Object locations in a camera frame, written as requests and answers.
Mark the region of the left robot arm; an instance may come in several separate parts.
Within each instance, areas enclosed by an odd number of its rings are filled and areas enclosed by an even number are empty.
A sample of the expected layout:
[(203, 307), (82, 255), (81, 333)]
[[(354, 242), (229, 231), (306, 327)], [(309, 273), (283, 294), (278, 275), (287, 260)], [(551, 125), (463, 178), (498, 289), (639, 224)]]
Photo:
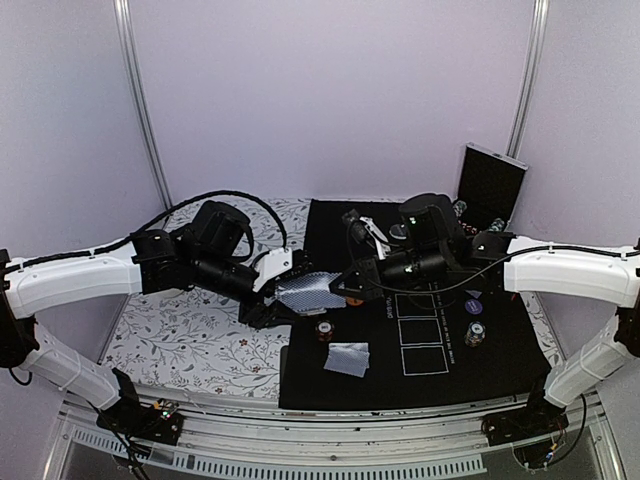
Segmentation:
[(153, 219), (111, 244), (24, 259), (1, 252), (1, 366), (39, 375), (68, 390), (128, 434), (148, 426), (129, 376), (100, 366), (59, 342), (36, 314), (49, 308), (112, 295), (154, 294), (194, 287), (241, 302), (249, 320), (269, 323), (262, 294), (294, 266), (282, 245), (255, 254), (249, 217), (222, 202), (225, 191), (197, 196), (194, 218), (173, 231)]

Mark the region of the black dealer button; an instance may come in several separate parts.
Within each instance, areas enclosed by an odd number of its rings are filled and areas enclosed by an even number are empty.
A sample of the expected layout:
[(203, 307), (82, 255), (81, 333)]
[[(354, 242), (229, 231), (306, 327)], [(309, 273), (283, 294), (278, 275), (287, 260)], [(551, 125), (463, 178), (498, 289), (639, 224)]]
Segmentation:
[(407, 231), (404, 224), (394, 224), (389, 228), (389, 235), (396, 240), (404, 241), (407, 239)]

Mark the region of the blue card deck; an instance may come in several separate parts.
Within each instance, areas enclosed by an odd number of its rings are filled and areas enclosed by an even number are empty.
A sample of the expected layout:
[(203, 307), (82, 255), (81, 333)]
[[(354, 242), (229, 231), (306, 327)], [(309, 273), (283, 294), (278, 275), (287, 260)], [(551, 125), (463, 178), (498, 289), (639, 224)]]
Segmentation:
[(275, 298), (300, 315), (320, 314), (347, 306), (346, 299), (330, 291), (330, 283), (338, 273), (313, 272), (281, 281), (275, 288)]

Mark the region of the blue white chip stack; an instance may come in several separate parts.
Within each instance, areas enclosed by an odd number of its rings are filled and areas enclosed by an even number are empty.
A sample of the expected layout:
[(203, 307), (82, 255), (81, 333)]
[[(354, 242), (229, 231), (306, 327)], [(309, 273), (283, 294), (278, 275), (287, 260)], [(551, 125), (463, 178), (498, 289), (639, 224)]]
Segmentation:
[(464, 336), (464, 342), (471, 348), (478, 347), (485, 339), (486, 328), (478, 321), (471, 322), (468, 325), (467, 331)]

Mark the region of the red black chip stack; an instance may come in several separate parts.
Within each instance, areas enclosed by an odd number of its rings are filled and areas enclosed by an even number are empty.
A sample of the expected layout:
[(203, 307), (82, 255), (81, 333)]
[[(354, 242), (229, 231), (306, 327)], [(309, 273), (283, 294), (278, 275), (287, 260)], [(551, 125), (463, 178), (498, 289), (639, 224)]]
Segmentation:
[(329, 321), (320, 321), (315, 326), (316, 338), (321, 342), (330, 342), (334, 334), (334, 325)]

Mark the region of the purple small blind button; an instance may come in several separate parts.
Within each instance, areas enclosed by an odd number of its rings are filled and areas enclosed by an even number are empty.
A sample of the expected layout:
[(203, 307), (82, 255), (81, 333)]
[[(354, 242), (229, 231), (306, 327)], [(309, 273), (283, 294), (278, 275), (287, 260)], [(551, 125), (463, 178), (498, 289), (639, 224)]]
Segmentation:
[(469, 299), (464, 304), (465, 310), (471, 315), (480, 315), (483, 312), (483, 305), (477, 299)]

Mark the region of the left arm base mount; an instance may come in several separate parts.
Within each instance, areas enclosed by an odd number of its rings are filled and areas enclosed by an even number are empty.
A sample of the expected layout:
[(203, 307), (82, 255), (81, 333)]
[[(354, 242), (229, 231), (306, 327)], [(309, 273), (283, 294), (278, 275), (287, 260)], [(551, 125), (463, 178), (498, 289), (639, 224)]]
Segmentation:
[(179, 403), (160, 398), (152, 405), (140, 403), (130, 377), (113, 369), (118, 381), (118, 401), (108, 409), (98, 410), (96, 425), (124, 436), (176, 446), (184, 423)]

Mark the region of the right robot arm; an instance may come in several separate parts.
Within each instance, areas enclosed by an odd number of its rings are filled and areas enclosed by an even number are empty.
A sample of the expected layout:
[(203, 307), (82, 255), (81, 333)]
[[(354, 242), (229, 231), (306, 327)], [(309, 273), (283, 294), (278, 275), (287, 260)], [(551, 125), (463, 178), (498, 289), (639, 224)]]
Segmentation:
[(537, 436), (579, 395), (639, 356), (639, 251), (543, 241), (506, 231), (468, 235), (444, 194), (414, 196), (398, 208), (407, 238), (391, 245), (372, 220), (343, 215), (346, 243), (376, 255), (350, 259), (330, 285), (336, 295), (369, 301), (384, 293), (426, 296), (465, 287), (586, 299), (613, 308), (604, 327), (535, 388), (517, 427)]

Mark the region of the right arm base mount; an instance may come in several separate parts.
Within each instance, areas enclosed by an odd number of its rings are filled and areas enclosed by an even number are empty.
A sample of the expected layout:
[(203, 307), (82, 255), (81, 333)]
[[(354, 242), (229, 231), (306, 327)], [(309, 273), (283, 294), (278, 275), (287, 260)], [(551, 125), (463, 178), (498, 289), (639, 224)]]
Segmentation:
[(529, 400), (521, 408), (485, 415), (481, 431), (490, 446), (515, 444), (546, 435), (546, 440), (516, 446), (516, 462), (528, 469), (543, 469), (554, 459), (568, 426), (566, 408), (544, 399)]

